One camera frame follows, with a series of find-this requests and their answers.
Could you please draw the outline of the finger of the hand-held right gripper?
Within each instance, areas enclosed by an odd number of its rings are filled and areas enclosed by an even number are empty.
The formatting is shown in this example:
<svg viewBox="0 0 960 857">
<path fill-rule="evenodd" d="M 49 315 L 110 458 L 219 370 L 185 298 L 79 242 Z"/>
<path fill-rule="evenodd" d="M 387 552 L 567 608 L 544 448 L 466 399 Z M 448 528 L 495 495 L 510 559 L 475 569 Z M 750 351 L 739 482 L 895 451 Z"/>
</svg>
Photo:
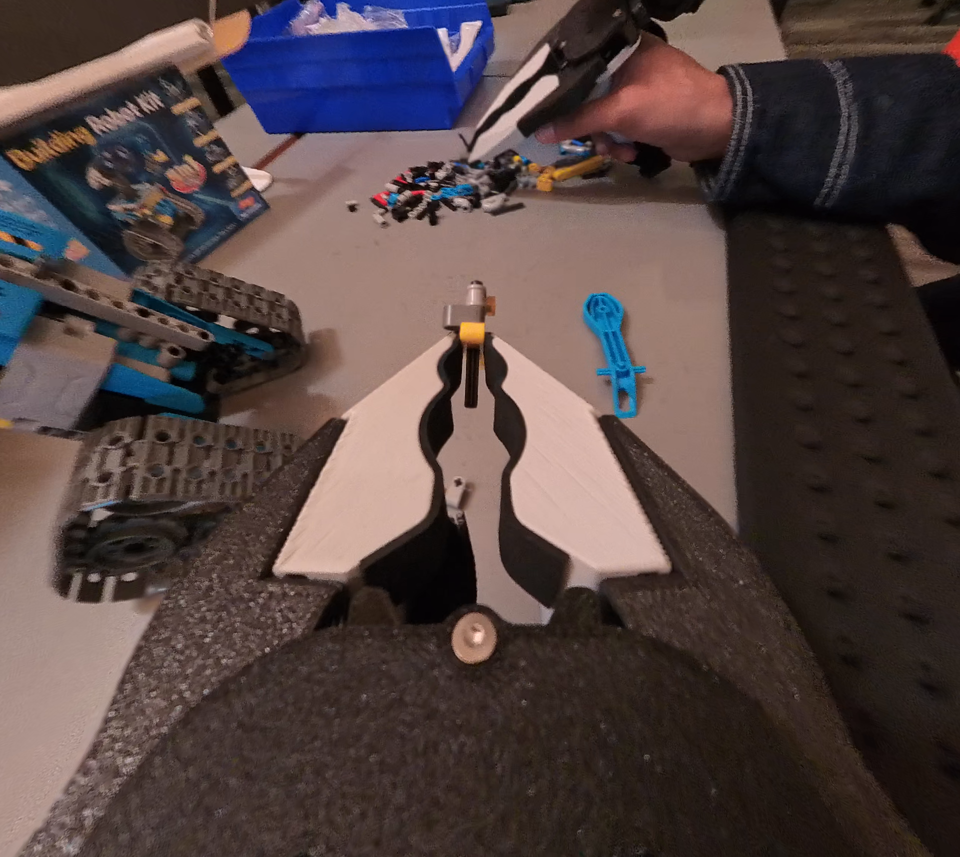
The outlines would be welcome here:
<svg viewBox="0 0 960 857">
<path fill-rule="evenodd" d="M 615 71 L 639 45 L 640 42 L 635 42 L 624 47 L 609 60 L 597 55 L 559 70 L 540 72 L 520 102 L 516 130 L 523 138 L 530 138 L 537 131 L 570 118 L 587 102 L 604 96 L 610 89 Z"/>
<path fill-rule="evenodd" d="M 543 43 L 507 82 L 466 140 L 468 152 L 518 150 L 542 127 L 570 112 L 563 48 Z"/>
</svg>

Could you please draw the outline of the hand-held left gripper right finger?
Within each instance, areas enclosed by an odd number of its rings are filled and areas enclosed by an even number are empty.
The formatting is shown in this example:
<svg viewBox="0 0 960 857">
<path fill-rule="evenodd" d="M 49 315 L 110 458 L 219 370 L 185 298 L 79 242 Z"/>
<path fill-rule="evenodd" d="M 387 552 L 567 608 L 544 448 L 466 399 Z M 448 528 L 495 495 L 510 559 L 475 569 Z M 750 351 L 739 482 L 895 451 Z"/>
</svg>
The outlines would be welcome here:
<svg viewBox="0 0 960 857">
<path fill-rule="evenodd" d="M 518 586 L 557 605 L 571 587 L 671 573 L 642 498 L 586 400 L 498 336 L 492 398 L 493 431 L 508 456 L 499 553 Z"/>
</svg>

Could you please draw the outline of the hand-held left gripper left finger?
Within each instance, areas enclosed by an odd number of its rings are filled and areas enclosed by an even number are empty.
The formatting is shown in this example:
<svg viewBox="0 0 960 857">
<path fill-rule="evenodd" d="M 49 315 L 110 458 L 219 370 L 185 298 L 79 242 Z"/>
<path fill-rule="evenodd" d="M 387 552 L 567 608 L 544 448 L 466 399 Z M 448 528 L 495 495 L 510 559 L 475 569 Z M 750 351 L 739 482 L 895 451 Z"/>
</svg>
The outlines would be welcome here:
<svg viewBox="0 0 960 857">
<path fill-rule="evenodd" d="M 437 455 L 450 437 L 444 336 L 358 401 L 274 562 L 276 577 L 358 578 L 445 508 Z"/>
</svg>

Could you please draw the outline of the light blue brick separator tool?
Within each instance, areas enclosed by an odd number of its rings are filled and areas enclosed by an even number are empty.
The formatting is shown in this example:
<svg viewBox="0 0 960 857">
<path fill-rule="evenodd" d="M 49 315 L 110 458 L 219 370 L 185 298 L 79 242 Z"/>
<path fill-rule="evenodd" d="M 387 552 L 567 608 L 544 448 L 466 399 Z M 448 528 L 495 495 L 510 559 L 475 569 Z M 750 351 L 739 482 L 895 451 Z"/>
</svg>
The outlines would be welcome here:
<svg viewBox="0 0 960 857">
<path fill-rule="evenodd" d="M 610 383 L 614 415 L 634 419 L 640 408 L 638 378 L 646 374 L 646 367 L 633 361 L 627 346 L 623 305 L 608 292 L 593 292 L 583 302 L 582 318 L 604 354 L 605 364 L 596 373 Z"/>
</svg>

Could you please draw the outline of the small grey connector piece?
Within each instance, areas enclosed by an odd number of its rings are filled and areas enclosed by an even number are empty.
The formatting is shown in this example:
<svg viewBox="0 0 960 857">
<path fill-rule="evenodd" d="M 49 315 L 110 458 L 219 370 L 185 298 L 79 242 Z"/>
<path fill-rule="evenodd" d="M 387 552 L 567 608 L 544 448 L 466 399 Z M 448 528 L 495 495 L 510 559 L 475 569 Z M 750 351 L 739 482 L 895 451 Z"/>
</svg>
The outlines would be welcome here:
<svg viewBox="0 0 960 857">
<path fill-rule="evenodd" d="M 462 347 L 463 406 L 475 409 L 478 404 L 481 365 L 486 343 L 486 321 L 496 314 L 496 298 L 489 295 L 479 279 L 470 281 L 460 303 L 445 305 L 442 326 L 452 332 Z"/>
</svg>

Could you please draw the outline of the blue tracked toy robot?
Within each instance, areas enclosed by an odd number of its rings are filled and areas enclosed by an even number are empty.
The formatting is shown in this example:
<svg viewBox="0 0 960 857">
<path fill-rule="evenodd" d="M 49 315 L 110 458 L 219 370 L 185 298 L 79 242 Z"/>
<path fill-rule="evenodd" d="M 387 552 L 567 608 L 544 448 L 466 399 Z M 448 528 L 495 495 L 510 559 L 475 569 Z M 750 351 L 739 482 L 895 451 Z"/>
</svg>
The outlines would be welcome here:
<svg viewBox="0 0 960 857">
<path fill-rule="evenodd" d="M 220 418 L 227 397 L 303 365 L 298 307 L 193 264 L 121 281 L 17 239 L 1 281 L 2 428 L 80 444 L 54 589 L 89 604 L 165 589 L 302 444 Z"/>
</svg>

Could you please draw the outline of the person's right forearm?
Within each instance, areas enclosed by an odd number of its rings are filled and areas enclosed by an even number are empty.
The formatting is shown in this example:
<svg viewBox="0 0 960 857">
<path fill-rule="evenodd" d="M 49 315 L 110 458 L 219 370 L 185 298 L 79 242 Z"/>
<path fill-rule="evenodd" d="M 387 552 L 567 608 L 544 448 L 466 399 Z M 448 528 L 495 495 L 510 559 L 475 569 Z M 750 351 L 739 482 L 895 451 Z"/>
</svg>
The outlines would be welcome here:
<svg viewBox="0 0 960 857">
<path fill-rule="evenodd" d="M 707 197 L 824 220 L 906 228 L 959 254 L 959 69 L 941 54 L 720 68 L 732 98 L 722 158 L 694 169 Z"/>
</svg>

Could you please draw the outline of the person's right hand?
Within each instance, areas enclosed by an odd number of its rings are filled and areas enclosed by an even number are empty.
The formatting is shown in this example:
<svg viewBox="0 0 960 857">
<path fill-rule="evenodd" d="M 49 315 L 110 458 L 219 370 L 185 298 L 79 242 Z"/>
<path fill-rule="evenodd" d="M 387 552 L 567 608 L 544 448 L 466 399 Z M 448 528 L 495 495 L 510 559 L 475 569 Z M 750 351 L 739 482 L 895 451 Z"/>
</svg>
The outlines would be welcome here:
<svg viewBox="0 0 960 857">
<path fill-rule="evenodd" d="M 720 160 L 734 130 L 726 78 L 657 36 L 642 38 L 613 75 L 605 95 L 535 131 L 543 144 L 588 135 L 602 155 L 635 160 L 635 144 L 682 163 Z"/>
</svg>

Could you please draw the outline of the pile of small brick pieces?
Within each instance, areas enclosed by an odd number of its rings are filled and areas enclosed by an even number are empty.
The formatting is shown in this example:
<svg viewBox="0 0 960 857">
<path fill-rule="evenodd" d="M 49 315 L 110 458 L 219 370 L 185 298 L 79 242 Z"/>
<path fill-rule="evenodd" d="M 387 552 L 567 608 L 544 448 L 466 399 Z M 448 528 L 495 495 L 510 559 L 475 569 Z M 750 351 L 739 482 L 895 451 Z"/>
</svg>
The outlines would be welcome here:
<svg viewBox="0 0 960 857">
<path fill-rule="evenodd" d="M 486 160 L 430 160 L 399 171 L 369 203 L 378 227 L 409 221 L 435 227 L 447 212 L 497 216 L 522 209 L 519 194 L 605 178 L 612 165 L 590 139 L 562 142 L 558 159 L 547 165 L 511 148 Z"/>
</svg>

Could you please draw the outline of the blue plastic bin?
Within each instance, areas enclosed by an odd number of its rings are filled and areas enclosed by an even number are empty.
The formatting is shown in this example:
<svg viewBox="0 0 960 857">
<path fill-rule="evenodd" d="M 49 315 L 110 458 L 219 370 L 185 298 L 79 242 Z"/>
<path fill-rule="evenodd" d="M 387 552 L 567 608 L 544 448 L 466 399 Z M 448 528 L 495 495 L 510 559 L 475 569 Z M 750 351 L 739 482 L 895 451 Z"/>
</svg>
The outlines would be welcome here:
<svg viewBox="0 0 960 857">
<path fill-rule="evenodd" d="M 486 0 L 319 0 L 400 11 L 400 28 L 294 35 L 283 0 L 251 21 L 222 66 L 269 133 L 446 131 L 481 82 L 495 46 Z"/>
</svg>

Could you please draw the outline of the black dimpled mat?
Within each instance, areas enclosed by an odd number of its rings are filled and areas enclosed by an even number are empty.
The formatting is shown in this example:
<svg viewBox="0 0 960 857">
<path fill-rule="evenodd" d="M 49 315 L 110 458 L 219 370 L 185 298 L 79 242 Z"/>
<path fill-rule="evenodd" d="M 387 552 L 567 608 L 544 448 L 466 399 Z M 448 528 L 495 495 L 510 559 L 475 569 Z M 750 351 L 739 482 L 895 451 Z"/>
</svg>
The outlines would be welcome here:
<svg viewBox="0 0 960 857">
<path fill-rule="evenodd" d="M 740 533 L 876 781 L 958 855 L 953 372 L 885 230 L 732 215 L 726 251 Z"/>
</svg>

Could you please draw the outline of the blue toy kit booklet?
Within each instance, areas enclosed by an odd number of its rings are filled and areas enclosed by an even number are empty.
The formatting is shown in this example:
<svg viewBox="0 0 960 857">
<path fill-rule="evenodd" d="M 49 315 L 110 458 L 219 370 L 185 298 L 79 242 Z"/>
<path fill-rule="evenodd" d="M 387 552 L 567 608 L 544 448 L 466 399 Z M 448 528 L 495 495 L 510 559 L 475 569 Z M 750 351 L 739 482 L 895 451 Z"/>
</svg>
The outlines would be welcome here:
<svg viewBox="0 0 960 857">
<path fill-rule="evenodd" d="M 2 128 L 2 179 L 53 208 L 82 261 L 196 264 L 269 210 L 175 67 Z"/>
</svg>

